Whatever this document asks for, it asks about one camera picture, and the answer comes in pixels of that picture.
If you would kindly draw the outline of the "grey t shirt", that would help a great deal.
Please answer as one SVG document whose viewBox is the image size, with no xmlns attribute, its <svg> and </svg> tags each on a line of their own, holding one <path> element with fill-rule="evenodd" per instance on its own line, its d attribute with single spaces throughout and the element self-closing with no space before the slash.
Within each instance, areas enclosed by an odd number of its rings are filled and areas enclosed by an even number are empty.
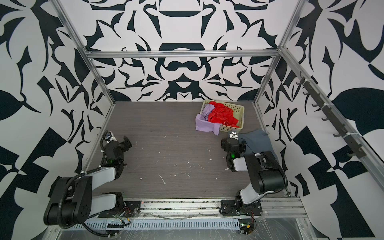
<svg viewBox="0 0 384 240">
<path fill-rule="evenodd" d="M 270 138 L 263 130 L 255 130 L 249 133 L 239 134 L 239 140 L 246 142 L 245 154 L 260 153 L 270 151 L 277 158 L 277 155 L 273 149 Z"/>
</svg>

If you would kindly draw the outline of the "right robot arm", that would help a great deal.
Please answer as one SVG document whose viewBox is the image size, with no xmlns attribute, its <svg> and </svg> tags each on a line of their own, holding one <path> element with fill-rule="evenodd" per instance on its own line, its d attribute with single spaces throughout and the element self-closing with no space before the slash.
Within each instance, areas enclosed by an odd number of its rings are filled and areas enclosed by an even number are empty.
<svg viewBox="0 0 384 240">
<path fill-rule="evenodd" d="M 227 153 L 228 169 L 247 172 L 250 183 L 235 197 L 238 210 L 255 204 L 268 194 L 286 189 L 288 180 L 283 168 L 271 151 L 254 152 L 241 138 L 224 138 L 221 148 Z"/>
</svg>

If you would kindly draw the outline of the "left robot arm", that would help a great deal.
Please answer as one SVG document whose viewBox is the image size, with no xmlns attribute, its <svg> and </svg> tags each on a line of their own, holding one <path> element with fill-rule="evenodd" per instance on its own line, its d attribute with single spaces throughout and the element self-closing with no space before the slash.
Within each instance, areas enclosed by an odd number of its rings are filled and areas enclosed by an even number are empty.
<svg viewBox="0 0 384 240">
<path fill-rule="evenodd" d="M 68 229 L 103 212 L 116 215 L 125 203 L 122 193 L 112 192 L 94 196 L 93 191 L 117 180 L 126 165 L 124 154 L 133 145 L 128 137 L 119 142 L 107 132 L 100 141 L 103 158 L 100 165 L 73 177 L 60 178 L 54 187 L 43 221 L 47 226 Z"/>
</svg>

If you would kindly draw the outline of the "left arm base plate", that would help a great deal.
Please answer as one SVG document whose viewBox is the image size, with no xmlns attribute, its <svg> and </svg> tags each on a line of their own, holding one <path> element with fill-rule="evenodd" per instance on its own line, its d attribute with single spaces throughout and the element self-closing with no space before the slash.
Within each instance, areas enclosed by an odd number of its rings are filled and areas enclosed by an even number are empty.
<svg viewBox="0 0 384 240">
<path fill-rule="evenodd" d="M 98 218 L 114 218 L 119 215 L 121 218 L 130 218 L 140 213 L 142 201 L 125 201 L 123 208 L 119 211 L 101 212 Z"/>
</svg>

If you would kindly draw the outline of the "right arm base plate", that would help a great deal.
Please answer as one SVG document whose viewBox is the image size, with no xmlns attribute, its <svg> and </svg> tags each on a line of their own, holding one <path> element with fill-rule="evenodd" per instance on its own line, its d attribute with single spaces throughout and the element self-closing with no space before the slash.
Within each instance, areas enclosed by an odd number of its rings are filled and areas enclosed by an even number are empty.
<svg viewBox="0 0 384 240">
<path fill-rule="evenodd" d="M 219 213 L 224 217 L 235 216 L 254 216 L 262 215 L 263 209 L 260 202 L 255 202 L 250 205 L 244 205 L 237 200 L 221 200 Z"/>
</svg>

